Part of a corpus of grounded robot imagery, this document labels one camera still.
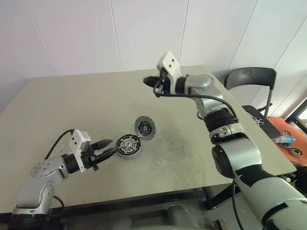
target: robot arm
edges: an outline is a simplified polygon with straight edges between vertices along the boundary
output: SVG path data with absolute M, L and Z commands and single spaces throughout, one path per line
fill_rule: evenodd
M 32 169 L 31 177 L 17 196 L 9 229 L 42 229 L 57 186 L 79 170 L 84 172 L 91 167 L 98 170 L 97 164 L 117 151 L 116 148 L 110 148 L 95 155 L 95 150 L 106 147 L 112 140 L 101 140 L 94 144 L 90 144 L 90 141 L 86 132 L 76 129 L 70 140 L 73 154 L 43 160 Z
M 181 77 L 180 65 L 170 52 L 162 57 L 157 68 L 160 76 L 147 77 L 144 83 L 153 87 L 157 97 L 189 97 L 195 101 L 215 145 L 212 155 L 218 172 L 234 180 L 264 229 L 305 230 L 307 199 L 262 168 L 257 146 L 238 122 L 231 105 L 222 100 L 213 78 Z

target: chair backrest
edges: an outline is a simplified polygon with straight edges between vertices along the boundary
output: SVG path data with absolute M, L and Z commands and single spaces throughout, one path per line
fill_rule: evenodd
M 226 89 L 239 85 L 264 85 L 274 89 L 276 71 L 271 68 L 250 67 L 240 68 L 229 72 L 224 80 Z

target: table surface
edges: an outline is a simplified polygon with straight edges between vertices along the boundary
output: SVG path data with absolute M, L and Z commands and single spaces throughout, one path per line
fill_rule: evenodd
M 212 143 L 204 122 L 188 98 L 156 98 L 142 79 L 157 70 L 102 73 L 30 80 L 0 114 L 0 212 L 10 212 L 18 189 L 32 167 L 44 159 L 65 130 L 88 132 L 92 141 L 116 140 L 134 133 L 134 121 L 151 117 L 156 135 L 142 141 L 141 154 L 126 160 L 114 155 L 99 170 L 76 172 L 56 190 L 65 205 L 78 205 L 230 183 L 215 168 Z M 209 74 L 205 66 L 183 67 L 183 74 Z M 216 79 L 215 85 L 235 109 L 262 153 L 269 173 L 295 171 L 294 166 L 250 115 Z M 69 137 L 51 157 L 67 153 Z

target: white wall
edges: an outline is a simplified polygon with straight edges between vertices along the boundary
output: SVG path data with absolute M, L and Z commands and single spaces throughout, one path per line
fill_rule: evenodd
M 32 77 L 181 65 L 277 71 L 270 115 L 307 96 L 307 0 L 0 0 L 0 111 Z M 265 105 L 267 89 L 231 90 Z

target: black chair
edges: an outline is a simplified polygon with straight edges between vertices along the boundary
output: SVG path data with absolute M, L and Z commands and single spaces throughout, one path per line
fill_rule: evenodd
M 277 138 L 280 136 L 279 131 L 266 119 L 269 112 L 269 107 L 272 105 L 271 98 L 276 80 L 276 71 L 271 68 L 240 68 L 229 72 L 224 80 L 224 86 L 226 89 L 232 89 L 240 85 L 263 85 L 269 86 L 269 96 L 266 106 L 260 109 L 255 109 L 251 105 L 242 106 L 248 113 L 254 118 L 262 119 L 263 123 L 258 125 L 265 131 L 265 133 L 271 138 Z

